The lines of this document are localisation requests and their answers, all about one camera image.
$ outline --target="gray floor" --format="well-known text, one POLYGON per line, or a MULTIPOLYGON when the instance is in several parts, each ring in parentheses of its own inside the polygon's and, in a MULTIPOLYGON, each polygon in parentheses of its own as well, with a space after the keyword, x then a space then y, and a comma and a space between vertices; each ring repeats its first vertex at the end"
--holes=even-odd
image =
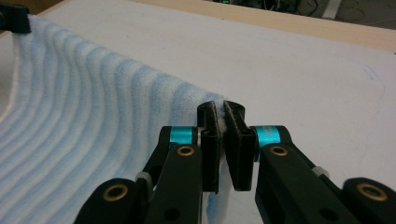
MULTIPOLYGON (((321 18, 329 0, 317 1, 312 17, 321 18)), ((302 0, 299 12, 307 15, 315 5, 315 0, 302 0)), ((396 30, 396 0, 342 0, 335 20, 396 30)))

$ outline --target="white table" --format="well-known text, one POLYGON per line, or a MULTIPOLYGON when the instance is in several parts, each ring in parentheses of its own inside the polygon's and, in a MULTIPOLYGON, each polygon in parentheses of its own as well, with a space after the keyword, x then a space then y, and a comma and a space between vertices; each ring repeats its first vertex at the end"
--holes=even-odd
MULTIPOLYGON (((69 0, 43 16, 244 105, 248 125, 285 125, 296 146, 339 187, 365 176, 396 189, 394 32, 191 0, 145 3, 69 0), (263 18, 272 21, 254 21, 263 18), (300 30, 293 30, 296 25, 300 30), (383 41, 361 36, 372 32, 383 41)), ((0 50, 3 111, 12 72, 10 35, 1 36, 0 50)), ((229 204, 226 223, 261 223, 254 191, 232 197, 238 203, 229 204)))

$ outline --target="striped towel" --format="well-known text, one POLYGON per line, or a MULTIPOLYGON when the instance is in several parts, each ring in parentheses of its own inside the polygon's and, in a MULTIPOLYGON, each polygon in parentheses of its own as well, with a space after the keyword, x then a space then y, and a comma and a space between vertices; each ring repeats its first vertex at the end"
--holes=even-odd
MULTIPOLYGON (((97 186, 134 179, 164 125, 196 125, 223 98, 44 19, 14 35, 13 92, 0 117, 0 223, 73 223, 97 186)), ((209 196, 209 223, 224 204, 209 196)))

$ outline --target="floor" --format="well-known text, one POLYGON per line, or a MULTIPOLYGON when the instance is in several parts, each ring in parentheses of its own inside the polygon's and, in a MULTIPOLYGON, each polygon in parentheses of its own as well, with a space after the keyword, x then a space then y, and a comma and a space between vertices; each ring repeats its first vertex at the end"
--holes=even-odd
MULTIPOLYGON (((257 3, 261 0, 248 1, 257 3)), ((328 1, 329 0, 301 0, 297 11, 288 13, 321 18, 328 1)), ((30 8, 32 14, 38 14, 46 8, 62 2, 62 0, 2 0, 2 2, 26 5, 30 8)), ((335 20, 396 30, 396 0, 342 0, 335 20)))

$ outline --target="black object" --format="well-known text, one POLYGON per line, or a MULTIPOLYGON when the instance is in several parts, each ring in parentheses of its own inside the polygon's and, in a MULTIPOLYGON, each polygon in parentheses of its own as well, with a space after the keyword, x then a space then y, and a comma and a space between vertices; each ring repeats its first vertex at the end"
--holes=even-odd
POLYGON ((22 5, 0 4, 0 30, 15 34, 29 34, 29 8, 22 5))
POLYGON ((286 127, 248 127, 245 108, 233 102, 224 102, 224 112, 223 137, 213 102, 198 106, 197 127, 182 129, 191 144, 171 142, 173 127, 163 127, 136 181, 99 186, 75 223, 201 223, 202 192, 219 190, 221 142, 236 190, 251 189, 260 158, 255 200, 265 224, 396 223, 392 189, 367 178, 349 179, 339 189, 293 144, 286 127))

